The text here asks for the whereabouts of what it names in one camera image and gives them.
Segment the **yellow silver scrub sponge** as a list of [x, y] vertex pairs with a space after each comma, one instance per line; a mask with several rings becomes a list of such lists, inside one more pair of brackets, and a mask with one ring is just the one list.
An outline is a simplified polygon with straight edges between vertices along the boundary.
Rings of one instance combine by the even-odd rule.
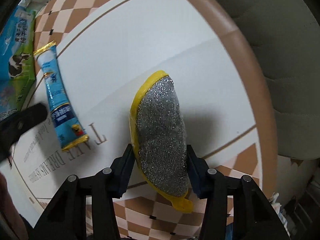
[[175, 210], [191, 213], [194, 205], [186, 198], [187, 135], [168, 73], [158, 70], [141, 85], [130, 108], [129, 124], [133, 152], [144, 180]]

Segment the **blue stick sachet packet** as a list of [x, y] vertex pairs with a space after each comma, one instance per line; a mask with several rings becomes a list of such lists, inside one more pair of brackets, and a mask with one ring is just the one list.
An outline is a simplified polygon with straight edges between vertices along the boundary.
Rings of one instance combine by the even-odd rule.
[[89, 136], [74, 113], [63, 85], [57, 61], [56, 42], [49, 42], [35, 51], [34, 59], [44, 75], [50, 116], [61, 150], [68, 151], [80, 143], [87, 142]]

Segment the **open cardboard box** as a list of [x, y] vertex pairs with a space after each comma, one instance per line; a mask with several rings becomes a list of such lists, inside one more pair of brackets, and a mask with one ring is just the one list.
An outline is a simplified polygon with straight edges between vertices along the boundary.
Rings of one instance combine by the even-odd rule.
[[35, 11], [17, 6], [1, 32], [1, 120], [20, 111], [35, 81]]

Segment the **checkered pink table mat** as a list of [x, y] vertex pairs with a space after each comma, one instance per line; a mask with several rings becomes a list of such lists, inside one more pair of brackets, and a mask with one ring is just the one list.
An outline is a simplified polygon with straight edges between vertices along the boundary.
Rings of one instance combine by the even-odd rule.
[[130, 143], [133, 98], [154, 72], [174, 81], [187, 141], [223, 174], [252, 176], [275, 191], [277, 139], [261, 68], [216, 0], [98, 0], [43, 9], [36, 48], [53, 36], [66, 92], [89, 142], [62, 152], [51, 118], [21, 136], [13, 167], [30, 202], [46, 215], [65, 179], [89, 177]]

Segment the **grey round chair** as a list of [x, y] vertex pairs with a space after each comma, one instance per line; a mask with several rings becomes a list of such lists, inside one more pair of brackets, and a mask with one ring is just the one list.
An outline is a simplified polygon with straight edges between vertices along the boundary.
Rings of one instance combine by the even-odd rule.
[[254, 51], [271, 94], [278, 152], [319, 158], [319, 24], [303, 0], [217, 0]]

